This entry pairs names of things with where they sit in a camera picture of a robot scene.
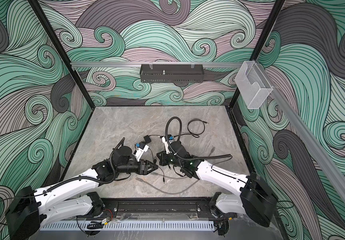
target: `black circular joint cover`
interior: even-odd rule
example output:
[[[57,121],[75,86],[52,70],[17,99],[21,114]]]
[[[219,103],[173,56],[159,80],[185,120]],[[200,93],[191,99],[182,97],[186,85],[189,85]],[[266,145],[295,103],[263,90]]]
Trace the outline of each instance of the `black circular joint cover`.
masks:
[[[128,146],[122,146],[119,148],[119,151],[122,156],[130,156],[132,154],[132,150]]]

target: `wire mesh bin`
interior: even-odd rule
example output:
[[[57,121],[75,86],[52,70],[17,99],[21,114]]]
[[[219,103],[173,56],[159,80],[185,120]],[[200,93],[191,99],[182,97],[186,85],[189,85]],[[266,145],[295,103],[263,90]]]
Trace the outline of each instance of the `wire mesh bin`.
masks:
[[[235,77],[235,83],[241,92],[248,109],[260,108],[272,91],[265,69],[255,61],[244,61]]]

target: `wave pattern wall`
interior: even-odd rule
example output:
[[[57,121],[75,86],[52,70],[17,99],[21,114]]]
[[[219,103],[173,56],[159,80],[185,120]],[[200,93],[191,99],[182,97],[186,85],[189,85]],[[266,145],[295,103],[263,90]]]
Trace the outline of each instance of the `wave pattern wall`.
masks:
[[[91,112],[49,43],[26,0],[0,1],[0,200],[58,182]]]
[[[345,176],[345,0],[286,1],[258,61]],[[238,106],[257,173],[294,204],[278,208],[290,239],[345,239],[345,204],[275,99]]]
[[[40,0],[71,61],[248,60],[275,0]],[[141,83],[140,69],[80,68],[98,106],[228,105],[238,69],[204,83]]]

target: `gray floor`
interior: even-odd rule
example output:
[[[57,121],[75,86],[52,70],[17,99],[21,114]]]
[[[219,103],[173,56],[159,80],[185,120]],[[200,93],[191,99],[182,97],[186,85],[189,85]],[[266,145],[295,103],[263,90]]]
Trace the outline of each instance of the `gray floor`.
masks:
[[[232,160],[219,164],[219,167],[236,173],[249,174],[224,106],[97,107],[84,132],[65,179],[78,175],[94,164],[107,159],[112,148],[122,137],[126,138],[124,142],[126,146],[134,148],[134,144],[143,141],[145,135],[163,135],[166,122],[173,116],[182,120],[183,133],[187,132],[187,123],[193,118],[208,122],[205,132],[200,138],[194,138],[190,135],[181,137],[183,146],[191,155],[208,156],[211,149],[215,147],[212,156],[229,153],[233,156]],[[201,132],[203,124],[193,122],[190,124],[190,128],[192,132]],[[177,120],[174,120],[170,124],[169,134],[177,135],[178,132],[179,124]],[[151,140],[152,142],[148,145],[156,156],[157,152],[164,149],[164,145],[159,137],[151,137]],[[150,153],[144,154],[142,158],[152,160]],[[168,166],[161,168],[166,176],[178,177]],[[120,174],[119,178],[126,176],[126,174]],[[95,188],[94,191],[97,191],[100,197],[171,197],[171,195],[163,194],[145,183],[137,181],[136,177],[170,193],[179,192],[196,181],[194,178],[180,180],[166,178],[165,183],[163,183],[161,176],[132,174],[127,180],[102,185]],[[210,182],[199,181],[189,190],[179,195],[173,195],[173,197],[208,197],[214,195],[215,192],[229,193]]]

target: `black vertical post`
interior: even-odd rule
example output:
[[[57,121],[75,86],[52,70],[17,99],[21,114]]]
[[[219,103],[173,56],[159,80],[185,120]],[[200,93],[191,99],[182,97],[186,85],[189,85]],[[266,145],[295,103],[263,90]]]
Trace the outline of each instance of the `black vertical post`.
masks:
[[[84,98],[87,100],[88,105],[94,110],[95,105],[93,100],[91,99],[89,93],[87,92],[86,88],[83,85],[82,79],[77,71],[73,70],[70,64],[70,59],[63,49],[62,44],[60,43],[59,39],[56,37],[54,29],[51,27],[49,20],[47,19],[43,9],[40,7],[38,0],[28,0],[31,8],[33,9],[34,13],[36,14],[37,18],[39,19],[40,23],[42,24],[43,28],[45,29],[48,37],[50,38],[51,42],[54,44],[56,51],[60,55],[60,58],[63,60],[64,64],[66,65],[68,71],[70,72],[71,76],[73,77],[75,83],[79,87],[80,91],[82,92]]]
[[[254,48],[254,51],[251,54],[250,61],[257,60],[259,53],[261,52],[263,45],[266,43],[267,38],[270,35],[271,29],[274,26],[275,21],[277,20],[277,17],[279,15],[279,12],[281,11],[283,4],[285,3],[285,0],[276,0],[274,3],[273,8],[271,9],[270,15],[266,20],[266,24],[263,27],[263,31],[261,35],[259,36],[257,45]],[[230,101],[229,107],[233,108],[238,97],[239,97],[239,91],[235,91],[233,98]]]

